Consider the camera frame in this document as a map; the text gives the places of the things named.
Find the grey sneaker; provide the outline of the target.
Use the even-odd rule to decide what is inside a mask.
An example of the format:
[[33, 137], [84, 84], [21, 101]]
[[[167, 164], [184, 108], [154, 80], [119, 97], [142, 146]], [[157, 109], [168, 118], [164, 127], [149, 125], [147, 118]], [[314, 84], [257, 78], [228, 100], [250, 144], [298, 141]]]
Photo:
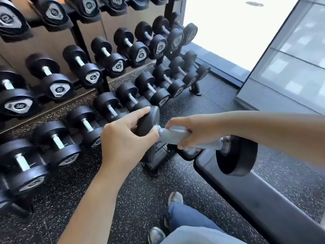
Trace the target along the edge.
[[160, 244], [166, 238], [165, 233], [158, 227], [152, 227], [148, 233], [148, 244]]
[[167, 201], [168, 207], [170, 207], [172, 204], [184, 204], [183, 196], [178, 191], [173, 191], [170, 193]]

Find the row of black dumbbells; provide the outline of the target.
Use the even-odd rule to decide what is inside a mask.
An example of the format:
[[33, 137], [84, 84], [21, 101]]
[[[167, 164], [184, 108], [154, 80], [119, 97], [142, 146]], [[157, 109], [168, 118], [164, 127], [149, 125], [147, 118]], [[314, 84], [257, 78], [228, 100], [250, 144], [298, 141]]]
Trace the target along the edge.
[[133, 82], [125, 82], [116, 93], [104, 92], [94, 99], [94, 107], [103, 116], [97, 120], [94, 109], [80, 105], [67, 114], [67, 123], [79, 130], [71, 135], [61, 120], [53, 120], [36, 127], [32, 139], [11, 138], [0, 135], [0, 212], [12, 208], [22, 215], [33, 214], [32, 203], [23, 208], [23, 196], [34, 191], [51, 177], [55, 170], [69, 166], [77, 161], [83, 148], [93, 149], [101, 146], [100, 133], [105, 124], [122, 118], [129, 111], [122, 106], [122, 97], [132, 96], [139, 108], [148, 106], [148, 100], [136, 98], [139, 90], [138, 79], [150, 76], [142, 72]]
[[142, 11], [149, 8], [149, 3], [163, 6], [176, 1], [181, 0], [29, 0], [37, 17], [27, 18], [12, 0], [0, 0], [0, 37], [6, 43], [15, 43], [32, 38], [31, 29], [35, 27], [59, 32], [71, 29], [78, 20], [83, 24], [100, 21], [102, 12], [123, 16], [129, 6]]
[[[153, 39], [157, 43], [153, 48], [147, 47], [142, 42], [129, 43], [136, 49], [134, 60], [128, 60], [119, 53], [111, 53], [112, 47], [102, 37], [95, 37], [91, 43], [95, 57], [106, 70], [110, 78], [117, 78], [124, 74], [131, 62], [135, 67], [142, 65], [149, 54], [162, 56], [167, 46], [180, 46], [184, 40], [184, 34], [179, 28], [171, 30], [172, 35], [167, 39], [156, 34]], [[105, 74], [97, 64], [90, 63], [86, 53], [76, 45], [69, 45], [63, 50], [63, 57], [72, 72], [77, 76], [78, 82], [85, 89], [99, 87], [104, 82]], [[75, 85], [64, 74], [60, 73], [59, 64], [42, 53], [31, 54], [26, 59], [26, 67], [29, 72], [40, 79], [40, 84], [33, 91], [27, 81], [16, 71], [0, 65], [0, 122], [11, 118], [26, 119], [43, 110], [39, 97], [47, 97], [54, 102], [62, 102], [74, 96]]]

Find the person's right forearm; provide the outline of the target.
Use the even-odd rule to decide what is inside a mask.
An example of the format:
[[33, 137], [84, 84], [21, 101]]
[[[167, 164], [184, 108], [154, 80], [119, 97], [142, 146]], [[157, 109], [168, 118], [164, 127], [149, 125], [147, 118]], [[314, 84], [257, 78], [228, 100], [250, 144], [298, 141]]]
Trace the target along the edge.
[[246, 138], [325, 171], [324, 115], [238, 110], [214, 114], [210, 122], [218, 138]]

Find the black padded workout bench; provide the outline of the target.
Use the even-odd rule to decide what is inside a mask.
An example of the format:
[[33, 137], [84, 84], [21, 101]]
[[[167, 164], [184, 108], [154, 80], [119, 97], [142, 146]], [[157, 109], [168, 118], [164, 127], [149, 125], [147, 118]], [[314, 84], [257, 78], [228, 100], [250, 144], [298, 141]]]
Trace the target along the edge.
[[181, 151], [157, 143], [145, 156], [152, 176], [175, 152], [194, 160], [196, 172], [216, 190], [269, 244], [325, 244], [325, 229], [318, 223], [325, 210], [325, 177], [309, 165], [260, 146], [251, 171], [245, 176], [221, 172], [215, 151]]

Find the person's right hand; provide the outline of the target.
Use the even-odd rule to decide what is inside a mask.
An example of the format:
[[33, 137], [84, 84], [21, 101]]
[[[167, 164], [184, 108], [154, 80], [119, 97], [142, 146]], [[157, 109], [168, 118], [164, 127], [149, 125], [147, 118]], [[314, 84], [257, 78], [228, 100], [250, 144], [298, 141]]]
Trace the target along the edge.
[[187, 131], [191, 132], [190, 137], [202, 137], [202, 143], [209, 143], [220, 139], [222, 136], [216, 117], [217, 114], [176, 117], [170, 119], [165, 128], [184, 127]]

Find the blue jeans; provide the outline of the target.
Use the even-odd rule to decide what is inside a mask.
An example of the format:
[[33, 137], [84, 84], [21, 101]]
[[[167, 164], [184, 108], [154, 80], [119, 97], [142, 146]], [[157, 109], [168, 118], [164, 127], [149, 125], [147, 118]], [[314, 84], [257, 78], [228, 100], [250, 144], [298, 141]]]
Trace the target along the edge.
[[185, 204], [168, 206], [167, 223], [170, 233], [161, 244], [247, 244]]

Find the person's left forearm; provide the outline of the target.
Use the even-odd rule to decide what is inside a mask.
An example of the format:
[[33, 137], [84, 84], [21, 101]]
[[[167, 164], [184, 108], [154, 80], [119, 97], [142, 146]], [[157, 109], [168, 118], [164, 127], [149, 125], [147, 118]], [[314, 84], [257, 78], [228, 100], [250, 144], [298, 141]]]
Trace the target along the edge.
[[101, 167], [75, 209], [57, 244], [107, 244], [117, 195], [133, 167]]

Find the black dumbbell rack frame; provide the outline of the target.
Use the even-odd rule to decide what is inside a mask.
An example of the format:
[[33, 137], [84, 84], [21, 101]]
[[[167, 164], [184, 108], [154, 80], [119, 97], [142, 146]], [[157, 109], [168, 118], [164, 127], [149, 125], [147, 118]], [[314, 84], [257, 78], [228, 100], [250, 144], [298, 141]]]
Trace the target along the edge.
[[[31, 17], [29, 17], [29, 16], [26, 16], [25, 13], [20, 10], [24, 16], [26, 16], [27, 18], [37, 17], [36, 13], [30, 8], [30, 5], [28, 4], [29, 0], [20, 0], [20, 1], [21, 1], [20, 4], [28, 5], [29, 11], [31, 11], [33, 13], [33, 15]], [[164, 16], [162, 16], [162, 18], [157, 17], [156, 20], [153, 22], [152, 28], [149, 28], [148, 31], [145, 28], [144, 32], [139, 32], [138, 31], [139, 29], [136, 28], [134, 33], [133, 33], [132, 29], [125, 28], [125, 25], [120, 26], [119, 28], [115, 28], [115, 26], [118, 25], [117, 16], [110, 16], [110, 18], [113, 18], [113, 20], [112, 20], [113, 28], [110, 29], [109, 32], [113, 36], [113, 41], [114, 41], [115, 47], [116, 47], [116, 51], [113, 51], [113, 49], [112, 49], [111, 53], [119, 53], [128, 60], [134, 60], [135, 56], [136, 56], [136, 54], [135, 54], [136, 49], [139, 49], [139, 45], [136, 45], [135, 48], [131, 49], [131, 46], [129, 45], [129, 43], [136, 44], [137, 42], [142, 42], [147, 47], [153, 48], [154, 45], [158, 41], [158, 39], [156, 39], [156, 41], [154, 41], [154, 39], [153, 39], [153, 37], [156, 34], [162, 35], [163, 37], [165, 37], [165, 39], [167, 39], [168, 36], [172, 35], [171, 30], [174, 28], [179, 28], [183, 32], [184, 40], [181, 42], [180, 46], [168, 45], [167, 50], [162, 53], [162, 56], [154, 55], [151, 52], [149, 54], [149, 56], [147, 57], [147, 59], [145, 60], [145, 62], [142, 65], [140, 65], [139, 67], [142, 67], [143, 65], [145, 65], [146, 61], [148, 59], [160, 60], [168, 52], [172, 52], [172, 53], [177, 52], [178, 50], [181, 49], [182, 46], [187, 45], [190, 42], [192, 42], [192, 40], [194, 39], [194, 37], [196, 36], [197, 31], [198, 31], [198, 28], [192, 23], [190, 23], [184, 27], [176, 18], [176, 12], [172, 12], [168, 16], [164, 15]], [[74, 82], [74, 85], [75, 85], [74, 96], [72, 98], [65, 100], [65, 101], [54, 102], [54, 101], [48, 99], [47, 97], [40, 96], [39, 100], [40, 100], [40, 104], [43, 106], [43, 110], [45, 110], [46, 104], [50, 104], [50, 103], [51, 104], [59, 104], [59, 103], [69, 101], [70, 99], [73, 99], [74, 97], [76, 97], [77, 90], [90, 90], [90, 91], [97, 90], [97, 91], [99, 91], [99, 93], [109, 92], [110, 88], [108, 86], [108, 79], [110, 79], [110, 80], [116, 79], [116, 78], [110, 78], [108, 75], [106, 75], [106, 70], [103, 67], [103, 65], [101, 64], [101, 62], [103, 62], [103, 61], [102, 60], [100, 60], [99, 62], [97, 61], [97, 59], [95, 57], [95, 53], [92, 51], [92, 48], [91, 48], [91, 43], [95, 37], [102, 37], [110, 43], [110, 41], [107, 40], [107, 34], [105, 33], [104, 36], [100, 36], [97, 34], [97, 32], [93, 32], [91, 34], [91, 43], [89, 43], [87, 45], [84, 40], [84, 34], [80, 30], [79, 23], [81, 23], [81, 21], [78, 20], [78, 21], [74, 22], [74, 26], [71, 29], [66, 29], [66, 30], [59, 31], [59, 32], [49, 32], [43, 26], [35, 27], [35, 28], [31, 29], [33, 32], [33, 35], [34, 35], [32, 38], [30, 38], [28, 40], [15, 42], [15, 43], [6, 43], [0, 37], [0, 65], [3, 65], [10, 69], [13, 69], [17, 73], [19, 73], [27, 81], [27, 85], [33, 91], [37, 91], [37, 92], [39, 91], [39, 89], [36, 89], [36, 88], [40, 84], [40, 79], [33, 76], [29, 72], [28, 68], [26, 67], [26, 59], [31, 54], [42, 53], [42, 54], [45, 54], [46, 56], [50, 57], [51, 59], [53, 59], [54, 61], [56, 61], [59, 64], [60, 73], [64, 74], [66, 77], [68, 77], [71, 81]], [[97, 24], [97, 23], [102, 23], [102, 13], [101, 13], [100, 21], [97, 21], [95, 23], [89, 23], [89, 24]], [[101, 86], [92, 88], [92, 89], [85, 89], [78, 82], [77, 76], [72, 72], [68, 63], [65, 61], [65, 59], [63, 57], [63, 50], [69, 45], [76, 45], [76, 46], [79, 46], [80, 48], [82, 48], [82, 50], [86, 53], [88, 61], [90, 63], [97, 64], [98, 67], [100, 68], [100, 70], [103, 71], [103, 73], [105, 74], [105, 77], [104, 77], [104, 82]], [[126, 69], [128, 69], [128, 68], [136, 69], [139, 67], [135, 67], [135, 63], [131, 62]], [[40, 112], [34, 114], [33, 116], [31, 116], [29, 118], [31, 118], [31, 119], [35, 118], [35, 116], [37, 116]], [[8, 133], [9, 129], [6, 128], [6, 122], [11, 121], [12, 119], [16, 119], [16, 118], [11, 118], [4, 122], [2, 122], [2, 121], [0, 122], [0, 135], [1, 136], [2, 135], [9, 136], [11, 138], [18, 138], [18, 139], [24, 138], [22, 136], [21, 137], [13, 137]], [[66, 126], [70, 130], [71, 135], [75, 135], [77, 132], [79, 132], [78, 129], [71, 127], [69, 124], [67, 124]], [[31, 129], [31, 131], [30, 131], [31, 133], [28, 134], [28, 137], [26, 137], [26, 139], [29, 139], [29, 140], [32, 139], [32, 133], [36, 127]], [[82, 157], [83, 153], [87, 150], [92, 150], [92, 149], [83, 148], [81, 157]], [[27, 208], [27, 205], [32, 203], [31, 194], [38, 191], [39, 187], [36, 188], [34, 191], [29, 192], [27, 195], [23, 196], [23, 200], [19, 199], [18, 204], [20, 205], [20, 202], [22, 201], [24, 203], [23, 208]], [[11, 211], [13, 213], [20, 215], [23, 218], [33, 215], [33, 214], [29, 214], [29, 215], [23, 214], [22, 215], [20, 212], [17, 212], [16, 210], [12, 210], [12, 208], [9, 208], [9, 209], [6, 208], [3, 211], [4, 212]]]

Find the black dumbbell with knurled handle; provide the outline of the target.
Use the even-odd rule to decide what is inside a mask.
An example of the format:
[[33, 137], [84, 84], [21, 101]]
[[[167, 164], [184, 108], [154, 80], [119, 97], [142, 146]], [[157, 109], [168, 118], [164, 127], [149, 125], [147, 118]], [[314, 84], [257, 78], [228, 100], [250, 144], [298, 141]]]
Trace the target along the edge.
[[[159, 124], [160, 109], [157, 106], [151, 106], [150, 112], [138, 120], [136, 135], [145, 136], [155, 126], [159, 134], [158, 143], [177, 146], [192, 134], [187, 130], [163, 128]], [[214, 142], [201, 143], [194, 147], [215, 151], [219, 169], [229, 176], [248, 174], [255, 164], [258, 153], [256, 142], [235, 135], [224, 136]]]

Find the person's left hand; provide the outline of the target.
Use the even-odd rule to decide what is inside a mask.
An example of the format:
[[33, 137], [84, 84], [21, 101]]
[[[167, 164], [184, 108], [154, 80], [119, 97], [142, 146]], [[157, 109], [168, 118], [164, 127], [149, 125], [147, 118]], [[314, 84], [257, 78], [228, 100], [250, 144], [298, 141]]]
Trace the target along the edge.
[[150, 110], [144, 107], [104, 126], [100, 135], [103, 168], [120, 176], [127, 176], [135, 168], [147, 150], [136, 149], [132, 129]]

